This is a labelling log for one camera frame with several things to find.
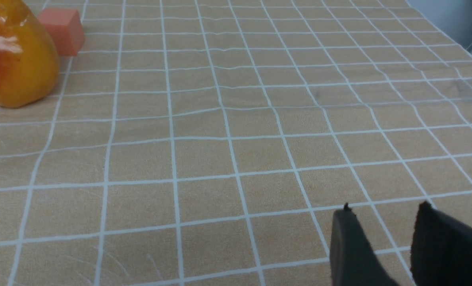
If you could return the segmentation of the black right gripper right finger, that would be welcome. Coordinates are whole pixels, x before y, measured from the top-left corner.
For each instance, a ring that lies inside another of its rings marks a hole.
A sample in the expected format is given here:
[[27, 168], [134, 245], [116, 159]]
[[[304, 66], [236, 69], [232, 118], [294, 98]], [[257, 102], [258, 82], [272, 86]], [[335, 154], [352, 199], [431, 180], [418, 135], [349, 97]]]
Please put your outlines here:
[[472, 227], [422, 202], [410, 262], [418, 286], [472, 286]]

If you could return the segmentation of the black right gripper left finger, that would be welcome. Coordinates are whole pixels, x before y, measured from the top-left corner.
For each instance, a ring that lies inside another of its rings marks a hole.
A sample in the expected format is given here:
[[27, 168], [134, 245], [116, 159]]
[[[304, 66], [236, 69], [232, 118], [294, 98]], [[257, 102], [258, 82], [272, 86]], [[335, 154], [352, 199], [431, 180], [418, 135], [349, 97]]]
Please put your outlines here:
[[348, 203], [332, 217], [329, 262], [333, 286], [397, 286]]

